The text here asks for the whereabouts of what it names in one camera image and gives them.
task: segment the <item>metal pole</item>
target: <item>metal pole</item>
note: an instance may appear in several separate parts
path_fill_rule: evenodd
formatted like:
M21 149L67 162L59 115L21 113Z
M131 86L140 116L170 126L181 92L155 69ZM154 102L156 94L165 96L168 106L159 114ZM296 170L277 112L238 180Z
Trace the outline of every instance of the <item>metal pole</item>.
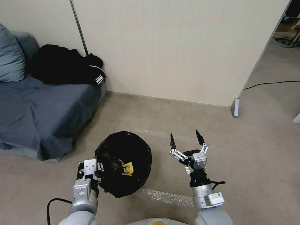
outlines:
M80 27L80 24L79 24L79 20L78 20L76 11L75 11L73 0L70 0L70 4L71 4L71 7L72 7L72 11L73 11L75 21L76 21L76 24L77 24L77 27L78 27L78 31L79 31L79 34L80 34L80 37L81 37L81 41L82 41L82 44L83 44L83 47L84 47L84 50L85 50L85 54L88 56L88 49L87 49L87 46L86 46L85 41L84 41L84 37L83 37L82 30L81 30L81 27Z

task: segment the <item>gray cushion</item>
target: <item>gray cushion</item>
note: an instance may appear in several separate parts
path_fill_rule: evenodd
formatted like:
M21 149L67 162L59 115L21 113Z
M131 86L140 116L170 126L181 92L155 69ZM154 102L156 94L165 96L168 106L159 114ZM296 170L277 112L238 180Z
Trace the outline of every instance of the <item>gray cushion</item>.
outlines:
M0 82L17 82L24 74L24 54L15 37L0 24Z

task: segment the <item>cable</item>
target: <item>cable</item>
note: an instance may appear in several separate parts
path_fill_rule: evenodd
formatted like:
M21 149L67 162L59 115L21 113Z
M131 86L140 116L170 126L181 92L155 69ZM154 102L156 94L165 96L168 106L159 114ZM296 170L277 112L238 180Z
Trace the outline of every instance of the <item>cable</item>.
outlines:
M48 224L48 225L50 225L50 212L49 212L49 209L50 209L50 203L53 202L53 201L62 201L62 202L69 203L69 204L72 203L71 201L65 200L65 199L63 199L63 198L54 198L54 199L51 199L51 200L48 202L48 205L47 205L47 224Z
M212 183L215 184L215 185L212 187L212 190L214 190L214 189L216 188L216 186L218 186L219 184L225 184L226 182L225 182L225 181L219 181L219 182L214 181L214 182L212 182Z
M300 83L300 81L280 81L280 82L261 83L261 84L253 85L253 86L251 86L251 87L244 88L244 90L247 90L247 89L256 87L256 86L258 86L258 85L263 85L263 84L273 84L273 83Z

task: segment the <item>metal bracket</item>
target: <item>metal bracket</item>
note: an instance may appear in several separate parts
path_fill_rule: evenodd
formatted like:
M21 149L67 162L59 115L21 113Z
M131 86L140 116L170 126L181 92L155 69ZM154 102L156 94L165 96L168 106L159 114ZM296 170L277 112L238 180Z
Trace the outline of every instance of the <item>metal bracket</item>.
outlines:
M76 13L76 10L75 10L73 0L70 0L70 4L71 4L71 7L72 7L72 11L73 11L74 18L75 18L75 21L76 21L76 24L77 24L77 28L78 28L78 31L79 31L79 34L80 34L80 37L81 37L81 41L82 41L82 45L83 45L85 54L88 56L88 49L87 49L87 46L86 46L85 41L84 41L83 33L82 33L82 30L81 30L81 27L80 27L80 23L79 23L79 20L78 20L78 17L77 17L77 13Z
M238 107L239 107L240 99L236 98L231 105L231 113L233 118L238 117Z

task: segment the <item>clear plastic sheet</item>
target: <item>clear plastic sheet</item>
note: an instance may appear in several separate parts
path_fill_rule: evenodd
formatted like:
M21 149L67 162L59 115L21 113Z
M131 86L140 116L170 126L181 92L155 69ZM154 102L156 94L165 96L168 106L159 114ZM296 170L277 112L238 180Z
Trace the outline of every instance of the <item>clear plastic sheet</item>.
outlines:
M171 194L168 192L155 191L146 188L143 189L143 193L148 194L152 200L179 206L195 207L192 197Z

